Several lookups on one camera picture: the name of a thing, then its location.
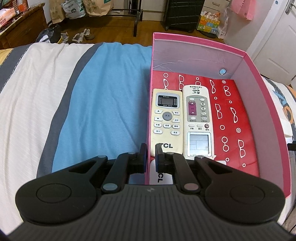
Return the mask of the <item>brown paper bag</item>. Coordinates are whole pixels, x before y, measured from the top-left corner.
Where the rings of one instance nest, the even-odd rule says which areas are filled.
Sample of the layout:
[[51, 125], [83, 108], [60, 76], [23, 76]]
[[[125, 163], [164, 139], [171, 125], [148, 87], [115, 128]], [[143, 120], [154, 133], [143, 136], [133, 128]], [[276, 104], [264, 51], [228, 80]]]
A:
[[83, 0], [86, 12], [91, 16], [105, 16], [113, 9], [113, 0]]

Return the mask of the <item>colourful gift bag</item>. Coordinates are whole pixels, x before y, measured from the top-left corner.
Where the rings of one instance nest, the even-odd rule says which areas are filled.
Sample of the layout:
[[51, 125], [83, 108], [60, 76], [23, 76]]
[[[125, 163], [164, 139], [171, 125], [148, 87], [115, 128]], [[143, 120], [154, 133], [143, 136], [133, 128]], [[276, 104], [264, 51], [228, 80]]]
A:
[[220, 13], [211, 13], [209, 11], [202, 11], [197, 30], [205, 33], [216, 34], [220, 25]]

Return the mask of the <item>wooden nightstand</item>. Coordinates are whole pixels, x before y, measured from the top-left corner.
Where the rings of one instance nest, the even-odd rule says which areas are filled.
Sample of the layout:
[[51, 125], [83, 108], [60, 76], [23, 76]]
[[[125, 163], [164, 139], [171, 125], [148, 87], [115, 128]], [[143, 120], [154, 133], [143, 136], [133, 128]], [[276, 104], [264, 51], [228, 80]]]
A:
[[39, 34], [48, 28], [44, 5], [45, 3], [40, 3], [30, 8], [1, 32], [1, 49], [15, 48], [36, 41]]

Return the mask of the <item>white patterned shopping bag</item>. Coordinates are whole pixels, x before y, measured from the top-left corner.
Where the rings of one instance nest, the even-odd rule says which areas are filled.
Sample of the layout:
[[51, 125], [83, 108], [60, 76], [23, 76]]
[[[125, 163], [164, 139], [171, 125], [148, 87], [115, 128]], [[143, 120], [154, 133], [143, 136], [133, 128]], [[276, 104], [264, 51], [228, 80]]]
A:
[[65, 12], [66, 18], [77, 19], [86, 15], [85, 6], [81, 0], [67, 0], [64, 1], [61, 6]]

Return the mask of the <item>pink storage box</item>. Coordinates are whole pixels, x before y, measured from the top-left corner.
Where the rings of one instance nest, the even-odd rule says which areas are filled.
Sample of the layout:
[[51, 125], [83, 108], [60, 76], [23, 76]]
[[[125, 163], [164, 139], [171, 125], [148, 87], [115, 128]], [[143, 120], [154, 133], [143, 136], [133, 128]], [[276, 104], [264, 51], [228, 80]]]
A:
[[245, 51], [208, 39], [153, 34], [151, 72], [234, 80], [254, 134], [260, 177], [292, 194], [292, 172], [278, 111], [262, 76]]

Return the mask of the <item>cream TCL remote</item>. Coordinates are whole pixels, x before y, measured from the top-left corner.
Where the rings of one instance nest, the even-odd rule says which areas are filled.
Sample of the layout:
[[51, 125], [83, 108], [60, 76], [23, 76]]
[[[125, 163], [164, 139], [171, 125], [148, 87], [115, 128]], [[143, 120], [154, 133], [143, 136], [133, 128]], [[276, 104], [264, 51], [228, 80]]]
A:
[[163, 152], [183, 153], [183, 104], [182, 92], [153, 89], [151, 109], [151, 156], [155, 156], [155, 145]]

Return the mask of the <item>cream remote purple button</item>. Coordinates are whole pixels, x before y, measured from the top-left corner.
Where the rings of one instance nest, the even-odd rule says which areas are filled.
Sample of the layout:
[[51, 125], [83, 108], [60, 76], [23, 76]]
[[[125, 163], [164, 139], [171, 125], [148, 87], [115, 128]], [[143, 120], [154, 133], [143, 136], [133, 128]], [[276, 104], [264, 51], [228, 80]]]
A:
[[215, 159], [213, 118], [207, 87], [185, 85], [183, 93], [183, 156], [194, 160], [196, 156]]

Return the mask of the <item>white door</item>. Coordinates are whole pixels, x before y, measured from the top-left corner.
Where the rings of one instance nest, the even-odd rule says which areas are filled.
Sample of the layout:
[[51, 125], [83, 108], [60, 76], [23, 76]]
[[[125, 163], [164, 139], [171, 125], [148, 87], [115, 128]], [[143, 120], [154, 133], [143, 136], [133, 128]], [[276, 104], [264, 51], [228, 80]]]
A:
[[295, 88], [295, 1], [274, 1], [247, 52], [265, 77]]

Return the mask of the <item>pink hanging bag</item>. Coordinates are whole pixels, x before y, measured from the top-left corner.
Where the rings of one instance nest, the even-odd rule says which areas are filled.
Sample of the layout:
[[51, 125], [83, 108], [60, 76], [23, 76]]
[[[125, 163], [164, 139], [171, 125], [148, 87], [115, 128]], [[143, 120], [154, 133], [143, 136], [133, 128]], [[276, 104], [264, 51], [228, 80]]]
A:
[[240, 17], [251, 21], [255, 14], [256, 0], [232, 0], [230, 9]]

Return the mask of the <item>red patterned box liner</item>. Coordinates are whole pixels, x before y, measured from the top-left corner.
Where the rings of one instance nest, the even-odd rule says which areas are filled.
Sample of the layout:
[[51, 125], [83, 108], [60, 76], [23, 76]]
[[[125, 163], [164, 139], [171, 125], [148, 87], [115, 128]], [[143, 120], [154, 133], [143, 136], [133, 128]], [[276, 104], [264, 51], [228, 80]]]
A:
[[248, 115], [233, 80], [211, 80], [194, 75], [163, 71], [152, 73], [153, 89], [181, 91], [185, 85], [207, 87], [213, 118], [215, 161], [258, 176], [259, 167]]

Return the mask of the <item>black suitcase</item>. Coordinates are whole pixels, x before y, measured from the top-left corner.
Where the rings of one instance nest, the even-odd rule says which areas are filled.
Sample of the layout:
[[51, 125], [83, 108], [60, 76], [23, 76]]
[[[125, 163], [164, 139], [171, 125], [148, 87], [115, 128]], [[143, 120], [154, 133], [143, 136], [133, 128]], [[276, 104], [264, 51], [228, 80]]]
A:
[[205, 1], [167, 0], [164, 12], [165, 30], [192, 33], [199, 22]]

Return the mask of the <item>striped bed sheet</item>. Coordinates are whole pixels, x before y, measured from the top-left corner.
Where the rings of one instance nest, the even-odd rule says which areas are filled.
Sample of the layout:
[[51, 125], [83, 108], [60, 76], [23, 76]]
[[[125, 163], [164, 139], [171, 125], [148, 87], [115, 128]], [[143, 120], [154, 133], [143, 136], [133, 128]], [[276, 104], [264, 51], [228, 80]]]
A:
[[[1, 64], [1, 240], [295, 240], [273, 182], [204, 156], [198, 192], [149, 185], [152, 48], [34, 43]], [[147, 169], [103, 192], [116, 158]]]

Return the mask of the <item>pair of sandals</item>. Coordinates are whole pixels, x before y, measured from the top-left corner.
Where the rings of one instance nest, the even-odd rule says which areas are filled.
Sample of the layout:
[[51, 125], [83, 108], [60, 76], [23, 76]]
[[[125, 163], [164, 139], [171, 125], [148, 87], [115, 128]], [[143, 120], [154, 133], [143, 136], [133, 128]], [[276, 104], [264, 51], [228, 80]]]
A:
[[[67, 32], [61, 33], [62, 43], [69, 43], [69, 35]], [[91, 34], [90, 29], [84, 29], [83, 32], [77, 33], [71, 40], [71, 43], [82, 43], [83, 40], [93, 40], [94, 35]]]

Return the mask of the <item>black clothes rack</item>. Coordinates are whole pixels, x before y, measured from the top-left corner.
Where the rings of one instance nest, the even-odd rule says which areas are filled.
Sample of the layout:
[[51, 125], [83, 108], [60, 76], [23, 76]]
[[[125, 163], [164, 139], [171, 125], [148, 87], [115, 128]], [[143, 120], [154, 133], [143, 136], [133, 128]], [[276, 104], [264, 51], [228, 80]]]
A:
[[137, 36], [138, 23], [142, 21], [143, 9], [142, 0], [124, 0], [118, 1], [122, 3], [122, 8], [113, 8], [108, 15], [117, 17], [128, 17], [134, 19], [133, 37]]

